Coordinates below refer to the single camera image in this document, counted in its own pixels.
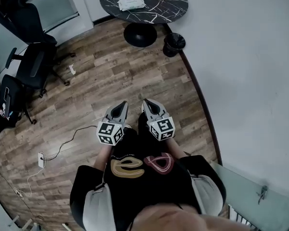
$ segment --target table pedestal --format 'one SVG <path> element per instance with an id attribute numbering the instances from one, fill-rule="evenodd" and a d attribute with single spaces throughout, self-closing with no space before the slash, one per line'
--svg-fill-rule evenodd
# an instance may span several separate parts
<path id="1" fill-rule="evenodd" d="M 136 47 L 147 47 L 155 42 L 158 34 L 149 24 L 131 23 L 124 30 L 125 40 Z"/>

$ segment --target wooden floor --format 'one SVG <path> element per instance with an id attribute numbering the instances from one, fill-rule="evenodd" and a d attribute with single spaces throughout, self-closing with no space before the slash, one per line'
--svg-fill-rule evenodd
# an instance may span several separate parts
<path id="1" fill-rule="evenodd" d="M 29 112 L 38 122 L 30 125 L 23 117 L 14 129 L 0 134 L 0 171 L 12 187 L 30 193 L 27 178 L 39 171 L 38 152 L 53 157 L 60 145 L 71 139 L 75 130 L 97 125 L 106 109 L 115 102 L 129 103 L 127 123 L 137 128 L 144 98 L 163 103 L 176 126 L 175 140 L 182 150 L 216 161 L 212 137 L 198 95 L 180 56 L 163 55 L 165 32 L 157 26 L 158 39 L 145 49 L 129 45 L 123 37 L 127 23 L 111 20 L 97 25 L 60 47 L 59 54 L 75 52 L 57 72 L 71 85 L 66 87 L 50 78 L 47 94 L 35 93 L 28 102 Z M 74 63 L 76 74 L 68 66 Z M 48 231 L 81 230 L 69 208 L 69 194 L 80 165 L 93 165 L 100 149 L 95 128 L 79 131 L 58 157 L 30 178 L 32 196 L 25 203 L 0 178 L 0 201 L 20 224 L 33 218 Z"/>

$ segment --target letter graphic on shirt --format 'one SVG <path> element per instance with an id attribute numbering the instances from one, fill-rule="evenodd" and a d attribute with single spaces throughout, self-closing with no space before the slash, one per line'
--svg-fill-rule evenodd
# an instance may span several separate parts
<path id="1" fill-rule="evenodd" d="M 141 160 L 128 156 L 121 160 L 112 159 L 110 162 L 111 172 L 118 177 L 121 178 L 138 178 L 141 177 L 145 170 L 144 169 L 136 169 L 136 170 L 125 170 L 122 167 L 135 168 L 141 166 L 143 163 Z"/>
<path id="2" fill-rule="evenodd" d="M 159 160 L 166 160 L 166 164 L 164 167 L 161 167 L 158 165 L 157 161 Z M 168 153 L 162 153 L 162 156 L 153 157 L 153 156 L 147 156 L 144 159 L 145 164 L 152 167 L 157 173 L 161 175 L 167 175 L 169 172 L 171 172 L 174 159 L 173 157 Z"/>

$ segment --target black trash bin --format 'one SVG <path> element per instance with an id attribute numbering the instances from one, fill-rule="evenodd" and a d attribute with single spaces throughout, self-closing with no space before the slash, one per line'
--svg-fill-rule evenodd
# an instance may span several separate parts
<path id="1" fill-rule="evenodd" d="M 168 57 L 174 57 L 185 47 L 185 39 L 178 33 L 170 33 L 164 39 L 163 52 Z"/>

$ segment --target black marble tabletop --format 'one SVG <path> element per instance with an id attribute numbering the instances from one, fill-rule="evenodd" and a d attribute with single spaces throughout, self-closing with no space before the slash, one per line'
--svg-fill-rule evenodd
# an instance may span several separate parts
<path id="1" fill-rule="evenodd" d="M 119 0 L 100 0 L 103 9 L 124 21 L 134 23 L 163 24 L 181 18 L 188 9 L 187 0 L 144 0 L 146 6 L 141 9 L 120 11 Z"/>

